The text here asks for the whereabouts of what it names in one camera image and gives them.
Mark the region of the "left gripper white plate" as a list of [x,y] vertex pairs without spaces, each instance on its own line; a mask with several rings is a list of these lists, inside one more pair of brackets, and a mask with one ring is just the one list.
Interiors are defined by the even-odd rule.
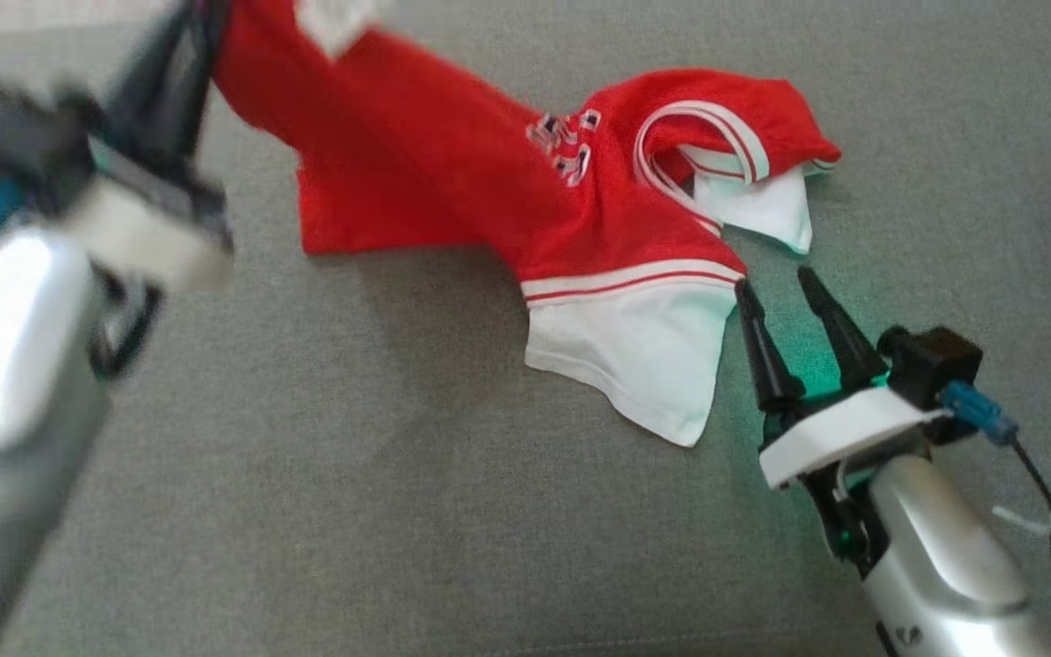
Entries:
[[63,215],[64,235],[105,269],[170,294],[214,292],[229,282],[228,204],[217,184],[172,179],[137,162],[172,167],[195,158],[230,4],[172,0],[143,34],[106,104],[109,144],[133,160],[92,150],[92,182]]

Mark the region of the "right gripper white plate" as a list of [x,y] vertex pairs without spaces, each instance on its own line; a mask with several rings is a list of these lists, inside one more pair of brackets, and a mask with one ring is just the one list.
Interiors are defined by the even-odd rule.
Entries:
[[[813,267],[797,270],[802,294],[833,350],[843,391],[872,387],[887,361],[834,299]],[[823,545],[858,571],[947,571],[948,478],[931,461],[945,409],[923,411],[889,387],[858,391],[792,425],[787,411],[804,399],[765,323],[746,278],[735,286],[756,407],[784,432],[759,454],[771,489],[800,484],[812,499]]]

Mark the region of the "red white sports jersey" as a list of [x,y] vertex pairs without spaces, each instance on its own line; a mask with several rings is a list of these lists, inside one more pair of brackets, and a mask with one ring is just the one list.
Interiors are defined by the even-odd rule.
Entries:
[[746,275],[723,229],[808,253],[806,179],[842,157],[788,80],[643,71],[547,112],[371,0],[231,1],[217,86],[296,151],[306,253],[489,246],[526,301],[526,366],[679,446],[703,435]]

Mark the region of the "large grey sofa seat cushion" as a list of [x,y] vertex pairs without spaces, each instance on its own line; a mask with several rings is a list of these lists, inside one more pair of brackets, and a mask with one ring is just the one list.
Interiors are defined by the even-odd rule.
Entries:
[[[841,146],[813,266],[951,326],[1051,487],[1051,0],[412,0],[392,24],[572,110],[650,69],[791,80]],[[683,450],[523,365],[485,249],[309,259],[295,161],[220,100],[236,278],[168,302],[0,657],[881,657],[765,486],[738,324]]]

